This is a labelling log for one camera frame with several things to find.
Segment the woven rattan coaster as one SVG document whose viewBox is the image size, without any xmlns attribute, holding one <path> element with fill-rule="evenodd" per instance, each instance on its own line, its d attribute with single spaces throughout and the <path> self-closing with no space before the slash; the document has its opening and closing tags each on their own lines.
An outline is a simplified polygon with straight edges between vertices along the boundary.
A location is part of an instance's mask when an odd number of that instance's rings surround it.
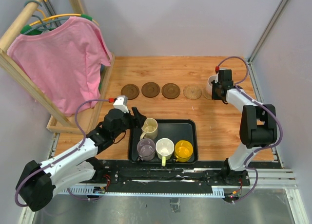
<svg viewBox="0 0 312 224">
<path fill-rule="evenodd" d="M 211 94 L 209 94 L 205 89 L 202 91 L 202 95 L 208 100 L 212 99 Z"/>
<path fill-rule="evenodd" d="M 197 100 L 202 95 L 202 90 L 198 85 L 187 85 L 183 89 L 183 95 L 190 100 Z"/>
</svg>

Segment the pink mug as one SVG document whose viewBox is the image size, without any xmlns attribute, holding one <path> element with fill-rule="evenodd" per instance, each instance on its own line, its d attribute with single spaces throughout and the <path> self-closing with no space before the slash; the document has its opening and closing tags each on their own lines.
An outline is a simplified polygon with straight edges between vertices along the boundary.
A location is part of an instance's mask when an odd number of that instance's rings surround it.
<svg viewBox="0 0 312 224">
<path fill-rule="evenodd" d="M 207 94 L 212 95 L 213 82 L 217 79 L 217 75 L 212 75 L 208 78 L 205 91 Z"/>
</svg>

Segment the cream yellow mug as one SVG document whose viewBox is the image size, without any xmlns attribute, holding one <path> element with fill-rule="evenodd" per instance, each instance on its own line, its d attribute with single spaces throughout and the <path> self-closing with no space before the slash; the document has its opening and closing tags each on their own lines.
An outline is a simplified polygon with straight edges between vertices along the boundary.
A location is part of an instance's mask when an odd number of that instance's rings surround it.
<svg viewBox="0 0 312 224">
<path fill-rule="evenodd" d="M 156 139 L 158 135 L 158 123 L 153 118 L 147 118 L 143 124 L 142 134 L 140 136 L 140 140 L 148 138 L 148 139 Z"/>
</svg>

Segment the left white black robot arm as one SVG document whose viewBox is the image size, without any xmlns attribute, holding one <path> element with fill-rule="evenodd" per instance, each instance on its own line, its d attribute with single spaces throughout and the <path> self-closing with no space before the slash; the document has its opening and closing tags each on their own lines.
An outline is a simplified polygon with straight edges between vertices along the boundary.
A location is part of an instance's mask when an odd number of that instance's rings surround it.
<svg viewBox="0 0 312 224">
<path fill-rule="evenodd" d="M 101 182 L 104 166 L 95 156 L 112 146 L 120 134 L 140 129 L 146 119 L 136 107 L 129 112 L 109 110 L 103 121 L 73 147 L 40 163 L 27 163 L 16 185 L 15 203 L 36 212 L 67 188 L 83 181 Z"/>
</svg>

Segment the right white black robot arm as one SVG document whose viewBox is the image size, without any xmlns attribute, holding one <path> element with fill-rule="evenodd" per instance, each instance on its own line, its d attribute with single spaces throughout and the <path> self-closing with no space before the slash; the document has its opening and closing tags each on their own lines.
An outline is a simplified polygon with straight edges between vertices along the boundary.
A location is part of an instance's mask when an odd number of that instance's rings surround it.
<svg viewBox="0 0 312 224">
<path fill-rule="evenodd" d="M 231 104 L 241 112 L 240 144 L 235 153 L 222 166 L 220 178 L 226 185 L 245 177 L 247 166 L 255 155 L 277 140 L 275 107 L 251 98 L 234 84 L 232 71 L 216 67 L 216 80 L 212 81 L 212 99 Z"/>
</svg>

